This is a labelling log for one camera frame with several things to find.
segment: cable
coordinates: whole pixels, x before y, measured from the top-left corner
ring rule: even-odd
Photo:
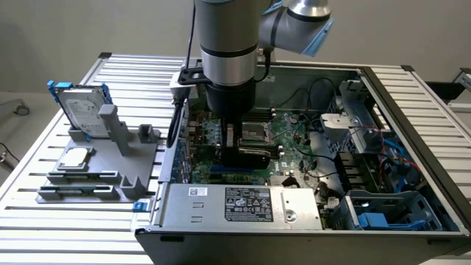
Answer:
[[[315,122],[315,119],[313,119],[313,120],[310,121],[310,123],[307,124],[307,127],[310,127],[310,125],[313,124],[313,122]],[[295,136],[297,136],[297,133],[298,133],[298,131],[299,131],[299,129],[301,129],[302,126],[303,126],[303,124],[301,124],[301,125],[298,126],[298,128],[297,128],[297,130],[295,130],[295,133],[294,133],[294,145],[295,145],[295,148],[297,148],[298,152],[302,153],[302,154],[306,155],[306,156],[326,158],[326,159],[331,160],[331,161],[335,163],[335,160],[334,160],[333,158],[330,158],[329,156],[313,155],[313,154],[310,154],[310,153],[303,152],[303,151],[299,149],[299,147],[298,147],[298,145],[297,145],[297,142],[295,142]]]
[[[317,187],[309,185],[309,182],[306,181],[306,179],[305,179],[305,184],[306,184],[311,189],[317,189]]]
[[[0,145],[3,145],[3,147],[6,148],[7,152],[10,153],[10,155],[15,158],[15,160],[18,162],[20,162],[20,159],[18,159],[18,157],[14,155],[14,153],[10,151],[8,147],[6,146],[6,144],[3,142],[0,142]]]
[[[381,130],[381,128],[377,126],[377,125],[365,125],[362,126],[359,129],[357,129],[351,134],[349,134],[346,140],[345,140],[345,146],[342,147],[342,149],[345,150],[346,149],[346,146],[347,146],[347,143],[349,143],[349,140],[350,138],[354,136],[354,134],[357,134],[361,130],[363,130],[365,128],[374,128],[377,129],[377,131],[381,133],[381,138],[382,138],[382,153],[385,153],[385,149],[386,149],[386,146],[385,146],[385,137],[383,137],[383,132]]]
[[[196,17],[196,5],[195,5],[195,1],[194,1],[194,17],[192,17],[192,19],[191,19],[191,33],[190,33],[190,39],[188,39],[188,52],[187,52],[187,65],[186,65],[186,69],[188,69],[188,66],[190,66],[191,46],[192,46],[192,44],[194,44],[195,17]]]
[[[306,120],[310,120],[310,117],[305,113],[299,114],[299,117],[302,117],[302,116],[305,116]]]
[[[175,139],[178,138],[180,119],[182,119],[182,109],[183,109],[183,103],[176,103],[174,117],[168,127],[167,148],[171,148],[174,146]]]
[[[325,178],[325,177],[329,177],[329,176],[331,176],[331,175],[334,175],[334,174],[338,174],[338,172],[329,173],[329,174],[326,174],[326,175],[323,175],[323,176],[314,176],[314,175],[311,175],[310,172],[309,172],[309,176],[313,177],[313,178]]]
[[[191,18],[191,32],[190,32],[190,39],[188,39],[188,52],[187,52],[186,69],[188,69],[188,67],[190,67],[191,46],[194,44],[194,33],[195,33],[195,19],[196,19],[196,3],[194,1],[194,15]],[[175,139],[178,138],[184,100],[186,100],[186,98],[182,100],[182,102],[175,103],[174,117],[172,117],[172,120],[170,122],[170,127],[168,127],[168,136],[167,136],[167,147],[168,148],[171,148],[174,146]]]
[[[294,94],[290,96],[290,98],[289,98],[286,101],[283,101],[283,103],[281,103],[279,105],[277,105],[275,108],[278,109],[278,108],[283,107],[285,104],[287,104],[287,103],[290,102],[290,100],[293,100],[293,98],[295,97],[295,95],[298,94],[299,91],[305,91],[305,92],[307,93],[307,91],[306,91],[305,88],[297,89],[297,91],[295,91]]]
[[[273,60],[273,52],[267,51],[263,53],[266,56],[266,73],[263,74],[263,78],[259,80],[255,80],[256,83],[260,83],[263,80],[266,80],[268,74],[270,74],[270,64],[271,64],[271,60]]]
[[[334,90],[334,98],[338,97],[338,88],[337,88],[337,85],[334,84],[334,81],[327,78],[327,77],[321,77],[321,78],[317,78],[310,86],[310,90],[309,90],[309,103],[307,103],[307,108],[310,109],[313,107],[313,103],[311,103],[311,92],[313,92],[313,88],[315,86],[315,84],[321,81],[321,80],[326,80],[330,82],[331,86],[333,86],[333,90]]]
[[[415,164],[415,163],[413,163],[413,162],[410,162],[410,161],[405,161],[405,163],[406,163],[406,164],[410,164],[411,166],[414,166],[414,168],[415,168],[415,169],[418,170],[418,172],[422,174],[422,170],[421,170],[418,164]]]

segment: white wall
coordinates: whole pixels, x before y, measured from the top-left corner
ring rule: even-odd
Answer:
[[[409,64],[447,81],[471,67],[470,0],[331,0],[337,24],[314,59]],[[0,90],[46,92],[79,82],[102,51],[180,55],[191,0],[0,0]],[[194,45],[199,56],[198,39]]]

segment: robotic arm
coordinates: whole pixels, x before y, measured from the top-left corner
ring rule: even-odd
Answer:
[[[334,23],[327,0],[293,0],[289,7],[274,0],[195,0],[195,7],[203,69],[184,69],[179,83],[206,85],[208,106],[223,117],[223,153],[230,154],[223,156],[231,158],[223,161],[268,165],[270,156],[243,153],[238,146],[240,117],[254,108],[262,81],[254,77],[258,48],[266,51],[267,70],[275,47],[314,56]]]

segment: white sticker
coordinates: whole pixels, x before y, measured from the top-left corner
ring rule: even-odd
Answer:
[[[208,188],[190,188],[188,196],[207,196]]]
[[[263,81],[264,82],[275,82],[275,76],[267,76],[267,78]]]
[[[88,154],[87,148],[72,148],[67,151],[62,163],[64,167],[78,167],[86,160]]]
[[[103,120],[98,114],[102,106],[88,100],[67,99],[66,104],[72,113],[72,119],[91,137],[110,137],[108,132],[103,123]]]

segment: power supply label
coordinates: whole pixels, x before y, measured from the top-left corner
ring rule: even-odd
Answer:
[[[226,188],[224,218],[230,222],[274,222],[267,188]]]

